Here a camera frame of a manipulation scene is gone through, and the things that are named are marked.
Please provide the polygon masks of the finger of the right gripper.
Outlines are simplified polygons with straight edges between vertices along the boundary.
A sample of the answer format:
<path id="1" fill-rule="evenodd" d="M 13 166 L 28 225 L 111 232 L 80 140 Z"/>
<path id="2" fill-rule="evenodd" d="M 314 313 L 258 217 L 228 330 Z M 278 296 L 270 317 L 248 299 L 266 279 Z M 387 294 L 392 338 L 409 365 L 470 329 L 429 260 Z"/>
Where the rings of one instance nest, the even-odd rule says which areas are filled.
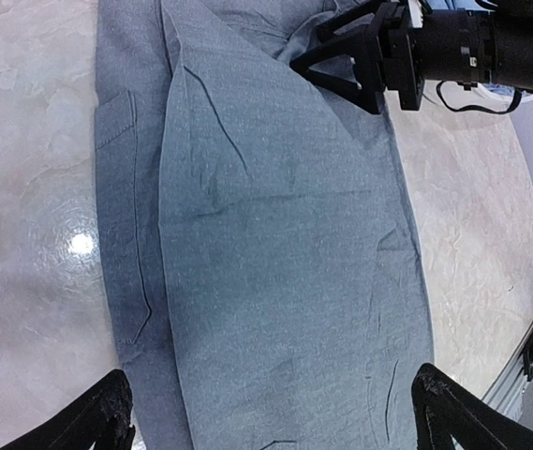
<path id="1" fill-rule="evenodd" d="M 385 0 L 366 1 L 321 23 L 316 27 L 318 41 L 326 42 L 334 38 L 337 30 L 368 14 L 376 13 L 383 3 L 385 3 Z"/>
<path id="2" fill-rule="evenodd" d="M 355 81 L 316 71 L 312 66 L 346 56 Z M 330 91 L 360 109 L 381 114 L 383 109 L 383 81 L 378 61 L 372 61 L 366 51 L 339 50 L 318 46 L 293 59 L 290 68 L 316 87 Z"/>

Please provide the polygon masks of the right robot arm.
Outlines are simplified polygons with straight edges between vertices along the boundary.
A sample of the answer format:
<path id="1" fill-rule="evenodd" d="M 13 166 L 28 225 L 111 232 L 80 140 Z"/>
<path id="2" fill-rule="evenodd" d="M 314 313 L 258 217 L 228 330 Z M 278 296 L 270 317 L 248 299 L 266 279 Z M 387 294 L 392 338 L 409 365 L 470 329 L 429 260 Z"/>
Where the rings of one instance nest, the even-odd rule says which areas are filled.
<path id="1" fill-rule="evenodd" d="M 406 1 L 368 1 L 317 26 L 318 45 L 291 68 L 371 114 L 395 91 L 404 111 L 421 107 L 424 84 L 513 89 L 507 112 L 533 95 L 533 1 L 481 1 L 479 9 L 433 9 L 415 27 Z"/>

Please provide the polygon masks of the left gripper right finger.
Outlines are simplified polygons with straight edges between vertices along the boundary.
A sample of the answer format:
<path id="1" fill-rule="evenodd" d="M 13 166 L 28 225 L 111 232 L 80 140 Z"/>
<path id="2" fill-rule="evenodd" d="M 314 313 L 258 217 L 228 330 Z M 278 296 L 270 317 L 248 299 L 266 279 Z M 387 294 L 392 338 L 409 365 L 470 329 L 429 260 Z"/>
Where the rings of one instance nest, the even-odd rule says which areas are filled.
<path id="1" fill-rule="evenodd" d="M 432 364 L 411 385 L 419 449 L 533 449 L 533 431 L 493 410 Z"/>

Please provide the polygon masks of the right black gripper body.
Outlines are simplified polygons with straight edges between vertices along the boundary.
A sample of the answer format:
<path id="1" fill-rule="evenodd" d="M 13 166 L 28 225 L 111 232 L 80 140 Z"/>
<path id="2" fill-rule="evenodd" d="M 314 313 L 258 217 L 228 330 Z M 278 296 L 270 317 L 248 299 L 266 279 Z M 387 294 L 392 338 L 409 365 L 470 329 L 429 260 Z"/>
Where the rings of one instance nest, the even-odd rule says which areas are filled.
<path id="1" fill-rule="evenodd" d="M 364 31 L 366 62 L 362 93 L 368 112 L 380 112 L 384 92 L 398 93 L 404 111 L 421 107 L 424 80 L 415 57 L 414 28 L 405 2 L 367 2 L 365 15 L 374 16 Z"/>

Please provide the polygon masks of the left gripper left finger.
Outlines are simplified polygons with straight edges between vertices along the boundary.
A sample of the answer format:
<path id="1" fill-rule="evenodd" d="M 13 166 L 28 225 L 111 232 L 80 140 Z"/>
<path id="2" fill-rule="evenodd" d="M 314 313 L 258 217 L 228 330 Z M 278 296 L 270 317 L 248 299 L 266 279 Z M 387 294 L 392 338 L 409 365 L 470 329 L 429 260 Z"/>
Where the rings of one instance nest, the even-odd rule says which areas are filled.
<path id="1" fill-rule="evenodd" d="M 2 450 L 130 449 L 132 393 L 121 369 L 110 371 L 47 422 Z"/>

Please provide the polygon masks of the grey long sleeve shirt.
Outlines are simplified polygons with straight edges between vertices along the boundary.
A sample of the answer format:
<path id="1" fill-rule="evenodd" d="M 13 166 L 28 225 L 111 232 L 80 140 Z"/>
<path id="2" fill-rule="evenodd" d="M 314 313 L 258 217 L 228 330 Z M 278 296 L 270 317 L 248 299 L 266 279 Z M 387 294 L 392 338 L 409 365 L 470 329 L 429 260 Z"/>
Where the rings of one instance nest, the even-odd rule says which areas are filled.
<path id="1" fill-rule="evenodd" d="M 102 1 L 111 325 L 150 449 L 412 449 L 433 358 L 393 128 L 289 68 L 347 1 Z"/>

